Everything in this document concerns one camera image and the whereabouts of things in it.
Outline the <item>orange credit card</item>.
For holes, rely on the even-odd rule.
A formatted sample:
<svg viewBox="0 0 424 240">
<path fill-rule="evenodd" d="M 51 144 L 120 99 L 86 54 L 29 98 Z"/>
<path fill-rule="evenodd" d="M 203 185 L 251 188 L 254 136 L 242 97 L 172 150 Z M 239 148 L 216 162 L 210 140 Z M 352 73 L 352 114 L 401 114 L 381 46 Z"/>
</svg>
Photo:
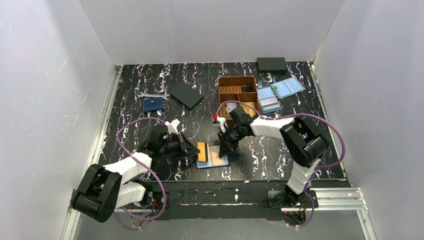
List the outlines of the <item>orange credit card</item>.
<svg viewBox="0 0 424 240">
<path fill-rule="evenodd" d="M 199 150 L 197 160 L 201 163 L 209 162 L 209 145 L 205 142 L 198 142 L 197 148 Z"/>
</svg>

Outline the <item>black leather card holder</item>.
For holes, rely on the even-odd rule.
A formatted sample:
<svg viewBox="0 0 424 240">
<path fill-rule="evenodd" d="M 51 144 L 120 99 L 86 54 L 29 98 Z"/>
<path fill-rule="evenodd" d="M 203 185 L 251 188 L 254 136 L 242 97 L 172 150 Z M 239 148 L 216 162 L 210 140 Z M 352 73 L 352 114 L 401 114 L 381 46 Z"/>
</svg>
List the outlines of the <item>black leather card holder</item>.
<svg viewBox="0 0 424 240">
<path fill-rule="evenodd" d="M 211 168 L 220 168 L 220 167 L 228 167 L 231 165 L 228 156 L 224 156 L 219 158 L 219 149 L 217 146 L 209 146 L 209 162 L 199 162 L 198 157 L 196 159 L 196 169 L 211 169 Z"/>
</svg>

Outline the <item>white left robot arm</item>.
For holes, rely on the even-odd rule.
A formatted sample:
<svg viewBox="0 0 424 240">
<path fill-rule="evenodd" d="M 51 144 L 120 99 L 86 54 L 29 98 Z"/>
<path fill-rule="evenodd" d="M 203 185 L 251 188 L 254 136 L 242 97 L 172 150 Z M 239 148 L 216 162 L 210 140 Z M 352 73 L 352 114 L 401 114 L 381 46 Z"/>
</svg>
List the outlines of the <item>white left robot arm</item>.
<svg viewBox="0 0 424 240">
<path fill-rule="evenodd" d="M 151 185 L 136 177 L 148 172 L 156 158 L 184 158 L 200 152 L 181 131 L 156 125 L 148 139 L 129 157 L 112 164 L 90 165 L 71 198 L 70 206 L 99 223 L 108 220 L 116 209 L 129 204 L 149 207 L 159 202 L 163 194 L 153 192 Z"/>
</svg>

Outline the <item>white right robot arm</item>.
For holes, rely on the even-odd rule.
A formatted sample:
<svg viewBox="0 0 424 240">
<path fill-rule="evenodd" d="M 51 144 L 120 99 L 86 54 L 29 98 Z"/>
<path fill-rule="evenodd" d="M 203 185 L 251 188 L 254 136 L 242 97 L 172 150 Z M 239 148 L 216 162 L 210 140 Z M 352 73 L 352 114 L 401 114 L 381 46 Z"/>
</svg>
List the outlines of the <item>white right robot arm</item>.
<svg viewBox="0 0 424 240">
<path fill-rule="evenodd" d="M 328 140 L 315 124 L 315 120 L 323 122 L 323 118 L 308 113 L 276 118 L 263 115 L 252 117 L 241 106 L 232 110 L 230 116 L 235 124 L 224 126 L 217 134 L 219 157 L 235 152 L 239 142 L 246 137 L 279 139 L 294 161 L 285 192 L 299 196 L 308 190 L 310 178 L 329 148 Z"/>
</svg>

